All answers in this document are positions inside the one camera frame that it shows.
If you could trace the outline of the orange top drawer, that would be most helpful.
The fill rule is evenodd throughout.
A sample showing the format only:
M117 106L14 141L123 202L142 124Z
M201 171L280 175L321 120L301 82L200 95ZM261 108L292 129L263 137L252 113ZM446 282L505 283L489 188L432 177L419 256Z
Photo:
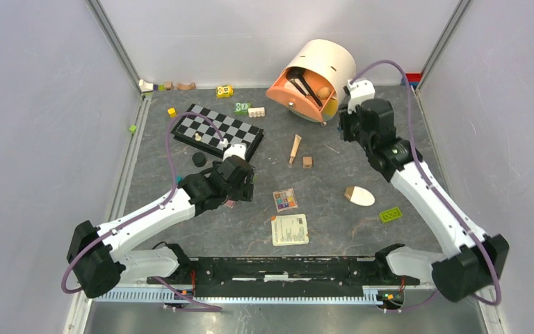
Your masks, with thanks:
M337 113L339 106L337 92L333 85L323 76L306 69L305 78L315 93L324 86L329 87L332 91L326 100L321 100L323 106L319 107L310 95L304 96L300 94L288 82L286 79L288 70L289 68L285 69L276 82L267 90L266 97L285 106L288 110L306 120L318 123L326 123L331 120ZM295 103L294 109L288 107L289 102Z

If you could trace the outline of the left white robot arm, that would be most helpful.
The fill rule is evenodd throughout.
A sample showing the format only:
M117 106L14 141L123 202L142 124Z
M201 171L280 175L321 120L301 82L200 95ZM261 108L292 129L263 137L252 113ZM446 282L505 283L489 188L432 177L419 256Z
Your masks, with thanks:
M190 264L171 248L136 250L168 229L228 200L252 201L254 168L243 158L230 156L201 172L185 176L159 199L121 218L99 226L78 224L67 252L68 268L61 288L66 294L83 292L93 299L118 283L159 276L185 282Z

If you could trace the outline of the wooden handled makeup tool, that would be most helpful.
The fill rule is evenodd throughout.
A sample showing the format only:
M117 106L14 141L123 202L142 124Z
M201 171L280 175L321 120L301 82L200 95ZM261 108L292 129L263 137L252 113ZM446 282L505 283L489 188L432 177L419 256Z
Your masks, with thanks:
M293 141L293 145L291 148L291 153L290 153L289 161L288 161L289 166L293 165L293 162L295 161L295 158L297 157L297 153L300 148L301 140L302 140L302 137L300 135L296 134L294 136L294 141Z

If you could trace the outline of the black tweezers with loop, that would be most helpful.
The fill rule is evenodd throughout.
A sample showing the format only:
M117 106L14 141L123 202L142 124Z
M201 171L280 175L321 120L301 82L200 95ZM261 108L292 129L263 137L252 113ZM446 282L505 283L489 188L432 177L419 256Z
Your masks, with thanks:
M293 85L293 87L302 95L309 96L309 93L306 91L303 84L299 81L297 81L296 78L288 79L288 82Z

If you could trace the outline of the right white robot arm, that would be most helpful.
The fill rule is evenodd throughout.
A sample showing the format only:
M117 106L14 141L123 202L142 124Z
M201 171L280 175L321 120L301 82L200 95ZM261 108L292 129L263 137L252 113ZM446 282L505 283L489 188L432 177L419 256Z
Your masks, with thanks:
M383 248L375 254L375 278L383 284L400 276L416 278L451 302L476 297L491 285L496 289L492 304L499 304L508 241L476 225L438 184L412 143L397 136L391 103L373 98L341 104L339 131L344 141L358 143L370 166L408 199L441 248L438 253L403 244Z

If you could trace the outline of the small orange sponge ball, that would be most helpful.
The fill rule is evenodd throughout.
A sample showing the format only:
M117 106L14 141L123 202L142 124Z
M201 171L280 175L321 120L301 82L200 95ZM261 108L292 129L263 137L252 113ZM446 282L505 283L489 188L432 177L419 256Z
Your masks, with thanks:
M331 95L331 93L331 89L329 87L324 86L317 91L316 95L320 100L326 100Z

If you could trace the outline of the cream round drawer cabinet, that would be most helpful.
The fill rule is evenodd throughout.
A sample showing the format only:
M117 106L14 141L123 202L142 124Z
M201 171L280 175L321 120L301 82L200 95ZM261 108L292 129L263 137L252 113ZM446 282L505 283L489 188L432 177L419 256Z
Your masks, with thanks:
M324 39L310 40L281 73L289 67L302 67L323 76L336 90L339 103L346 96L343 87L347 80L356 74L356 63L350 52L341 45Z

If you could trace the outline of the colourful eyeshadow palette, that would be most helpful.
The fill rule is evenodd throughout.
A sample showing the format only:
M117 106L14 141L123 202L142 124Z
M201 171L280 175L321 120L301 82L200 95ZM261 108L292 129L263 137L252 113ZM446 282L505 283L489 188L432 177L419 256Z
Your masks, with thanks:
M273 200L277 212L298 208L298 201L293 189L274 191Z

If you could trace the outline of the black makeup brush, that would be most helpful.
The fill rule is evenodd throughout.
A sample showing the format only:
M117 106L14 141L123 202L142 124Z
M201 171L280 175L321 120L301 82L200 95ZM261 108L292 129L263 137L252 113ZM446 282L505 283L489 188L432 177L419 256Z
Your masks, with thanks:
M317 105L319 107L322 107L323 104L321 100L317 97L316 93L312 90L312 87L308 84L306 78L305 78L305 71L306 69L302 67L290 67L287 74L286 79L296 78L297 81L301 82L303 86L305 87L306 91L309 93L309 95L316 101Z

